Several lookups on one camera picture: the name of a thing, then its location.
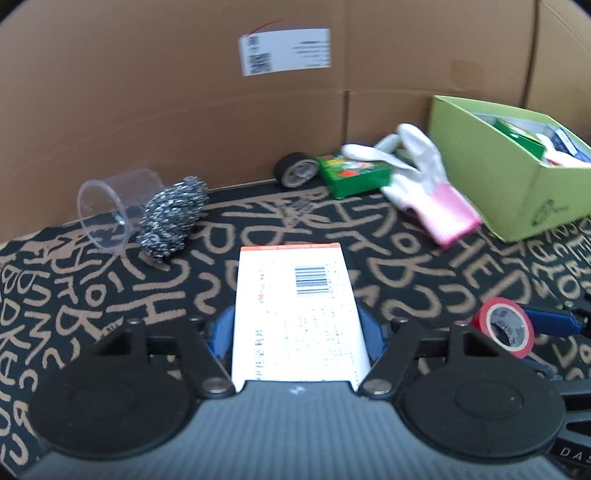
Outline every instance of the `paper label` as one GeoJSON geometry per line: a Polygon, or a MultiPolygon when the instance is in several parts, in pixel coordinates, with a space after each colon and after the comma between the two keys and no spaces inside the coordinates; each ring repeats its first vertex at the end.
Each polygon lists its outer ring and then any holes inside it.
{"type": "Polygon", "coordinates": [[[253,33],[238,47],[244,76],[330,67],[328,28],[253,33]]]}
{"type": "Polygon", "coordinates": [[[370,369],[339,244],[243,247],[232,381],[342,381],[370,369]]]}

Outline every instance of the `blue plastic part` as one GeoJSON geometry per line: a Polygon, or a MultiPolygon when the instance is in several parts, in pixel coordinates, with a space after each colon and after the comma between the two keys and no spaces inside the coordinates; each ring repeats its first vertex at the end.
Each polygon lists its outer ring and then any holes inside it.
{"type": "Polygon", "coordinates": [[[581,333],[581,326],[571,313],[550,313],[543,310],[524,309],[530,318],[536,335],[545,333],[554,337],[568,337],[581,333]]]}
{"type": "Polygon", "coordinates": [[[378,322],[363,308],[357,306],[361,329],[365,338],[365,348],[368,351],[369,359],[375,362],[386,349],[386,342],[382,336],[382,329],[378,322]]]}
{"type": "Polygon", "coordinates": [[[230,345],[232,344],[232,336],[234,334],[234,311],[234,307],[228,307],[217,318],[216,323],[213,324],[209,348],[220,360],[226,356],[228,350],[230,350],[230,345]]]}
{"type": "MultiPolygon", "coordinates": [[[[365,338],[369,358],[372,362],[375,362],[387,346],[382,337],[382,329],[379,323],[363,308],[358,306],[357,310],[359,312],[359,320],[361,321],[361,329],[363,330],[363,337],[365,338]]],[[[228,307],[213,324],[209,348],[220,360],[226,356],[232,344],[234,312],[234,307],[228,307]]]]}

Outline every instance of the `round black pad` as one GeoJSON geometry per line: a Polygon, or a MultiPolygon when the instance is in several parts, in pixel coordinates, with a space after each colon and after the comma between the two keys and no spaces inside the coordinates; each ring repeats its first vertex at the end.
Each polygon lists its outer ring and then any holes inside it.
{"type": "Polygon", "coordinates": [[[148,367],[73,373],[59,372],[42,385],[29,407],[36,435],[66,455],[137,455],[172,438],[189,414],[186,386],[165,372],[148,367]]]}
{"type": "Polygon", "coordinates": [[[440,451],[478,462],[545,453],[564,419],[551,382],[514,361],[470,358],[410,385],[402,409],[417,435],[440,451]]]}

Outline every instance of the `green package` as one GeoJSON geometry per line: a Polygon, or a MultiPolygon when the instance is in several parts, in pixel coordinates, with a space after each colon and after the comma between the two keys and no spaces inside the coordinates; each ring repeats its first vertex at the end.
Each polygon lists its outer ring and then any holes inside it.
{"type": "Polygon", "coordinates": [[[364,162],[342,155],[324,155],[317,160],[322,179],[329,192],[337,199],[390,184],[392,167],[383,161],[364,162]]]}
{"type": "Polygon", "coordinates": [[[538,160],[542,160],[542,158],[544,158],[546,147],[529,132],[526,132],[522,128],[516,127],[515,125],[510,124],[506,120],[502,120],[500,118],[496,119],[495,128],[503,132],[507,137],[516,141],[538,160]]]}

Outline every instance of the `cardboard seam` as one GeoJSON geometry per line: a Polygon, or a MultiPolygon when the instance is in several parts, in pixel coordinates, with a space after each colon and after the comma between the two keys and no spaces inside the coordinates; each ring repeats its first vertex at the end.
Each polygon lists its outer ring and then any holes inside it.
{"type": "MultiPolygon", "coordinates": [[[[587,50],[589,56],[591,56],[591,47],[589,46],[588,42],[583,37],[581,37],[579,33],[573,30],[572,27],[567,23],[567,21],[554,8],[549,6],[543,0],[540,0],[540,4],[543,4],[548,10],[550,10],[554,14],[554,16],[560,21],[560,23],[562,23],[562,25],[569,32],[571,32],[577,40],[579,40],[583,44],[583,47],[585,48],[585,50],[587,50]]],[[[587,15],[587,12],[585,12],[585,10],[583,10],[579,5],[577,5],[577,8],[581,9],[584,15],[587,15]]]]}
{"type": "Polygon", "coordinates": [[[341,136],[341,145],[348,143],[349,138],[349,96],[351,92],[345,90],[343,92],[343,131],[341,136]]]}
{"type": "Polygon", "coordinates": [[[330,90],[330,89],[319,89],[319,90],[290,90],[288,92],[280,92],[280,93],[273,93],[273,94],[264,94],[264,95],[252,95],[252,96],[242,96],[242,97],[235,97],[234,99],[228,100],[217,100],[214,102],[196,102],[191,103],[188,105],[177,106],[171,109],[163,110],[157,113],[148,113],[145,115],[137,116],[135,118],[129,119],[127,121],[123,121],[121,123],[112,125],[111,127],[105,127],[102,129],[96,129],[93,132],[87,133],[86,135],[81,135],[80,138],[77,140],[71,140],[62,142],[61,144],[54,145],[48,148],[48,151],[44,154],[41,154],[37,157],[34,157],[31,160],[21,159],[20,161],[20,168],[17,168],[10,172],[2,172],[5,178],[12,178],[23,172],[27,171],[28,169],[34,167],[35,165],[45,162],[56,155],[63,154],[65,152],[71,151],[81,145],[84,145],[88,142],[97,141],[102,138],[110,137],[111,135],[115,135],[119,132],[124,132],[126,130],[133,129],[138,125],[147,124],[150,122],[157,121],[163,118],[173,118],[179,115],[185,115],[193,111],[198,111],[200,109],[206,108],[215,108],[225,105],[232,105],[232,104],[240,104],[246,102],[253,102],[258,100],[267,100],[267,99],[280,99],[280,98],[296,98],[298,96],[302,97],[313,97],[317,95],[338,95],[338,91],[330,90]]]}
{"type": "Polygon", "coordinates": [[[449,92],[443,92],[439,90],[412,90],[412,89],[404,89],[404,88],[376,88],[370,90],[350,90],[350,93],[353,95],[364,95],[366,93],[374,94],[374,93],[403,93],[409,95],[428,95],[428,96],[435,96],[435,95],[449,95],[449,92]]]}
{"type": "MultiPolygon", "coordinates": [[[[541,171],[542,171],[542,167],[538,166],[537,171],[535,172],[535,175],[533,176],[532,180],[530,181],[529,185],[527,186],[526,192],[528,192],[528,194],[524,196],[523,202],[521,203],[521,206],[519,207],[519,212],[515,216],[515,219],[516,219],[515,225],[520,223],[519,220],[521,219],[521,216],[523,214],[523,210],[525,209],[525,205],[527,205],[527,203],[532,195],[533,187],[535,185],[535,182],[538,181],[538,177],[540,176],[541,171]]],[[[514,230],[515,230],[515,226],[514,226],[513,230],[511,231],[511,236],[514,235],[514,230]]]]}
{"type": "Polygon", "coordinates": [[[521,102],[519,106],[525,108],[529,98],[530,98],[530,90],[531,90],[531,83],[534,78],[534,70],[536,59],[538,55],[538,36],[540,32],[540,8],[541,8],[541,0],[536,0],[534,3],[534,25],[532,29],[532,36],[531,36],[531,48],[530,48],[530,58],[529,58],[529,65],[527,67],[527,75],[525,77],[525,85],[523,94],[521,96],[521,102]]]}

